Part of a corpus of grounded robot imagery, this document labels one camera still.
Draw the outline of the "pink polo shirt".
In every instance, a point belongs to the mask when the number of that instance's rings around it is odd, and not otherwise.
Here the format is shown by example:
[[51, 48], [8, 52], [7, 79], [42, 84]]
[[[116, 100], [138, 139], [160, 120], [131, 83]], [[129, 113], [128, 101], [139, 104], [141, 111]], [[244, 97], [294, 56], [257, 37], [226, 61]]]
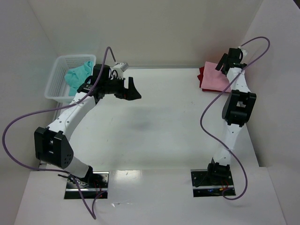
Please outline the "pink polo shirt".
[[208, 61], [204, 64], [202, 88], [207, 92], [222, 92], [229, 84], [227, 77], [215, 69], [216, 66], [216, 63]]

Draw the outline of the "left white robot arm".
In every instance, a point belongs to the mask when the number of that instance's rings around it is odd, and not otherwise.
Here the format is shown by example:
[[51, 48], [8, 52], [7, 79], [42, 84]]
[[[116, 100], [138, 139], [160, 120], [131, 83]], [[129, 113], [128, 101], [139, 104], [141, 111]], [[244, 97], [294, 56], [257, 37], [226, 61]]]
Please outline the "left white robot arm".
[[74, 156], [69, 140], [81, 120], [105, 95], [113, 94], [127, 101], [141, 99], [132, 77], [128, 86], [124, 86], [123, 73], [127, 69], [128, 64], [124, 62], [114, 67], [96, 64], [92, 75], [77, 89], [70, 107], [46, 128], [38, 127], [34, 132], [36, 158], [68, 172], [67, 179], [85, 188], [99, 182], [101, 176]]

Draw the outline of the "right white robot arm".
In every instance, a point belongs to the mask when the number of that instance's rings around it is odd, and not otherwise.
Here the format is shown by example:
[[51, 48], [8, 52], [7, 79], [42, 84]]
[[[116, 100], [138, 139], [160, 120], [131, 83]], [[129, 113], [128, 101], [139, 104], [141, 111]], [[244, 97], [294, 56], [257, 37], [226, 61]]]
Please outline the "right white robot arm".
[[242, 59], [247, 51], [230, 48], [218, 63], [216, 70], [224, 74], [231, 83], [228, 99], [222, 110], [222, 119], [225, 121], [225, 139], [221, 148], [214, 154], [208, 165], [208, 179], [213, 185], [225, 180], [230, 175], [231, 154], [241, 128], [249, 121], [256, 101], [256, 94], [252, 93], [245, 79], [246, 66]]

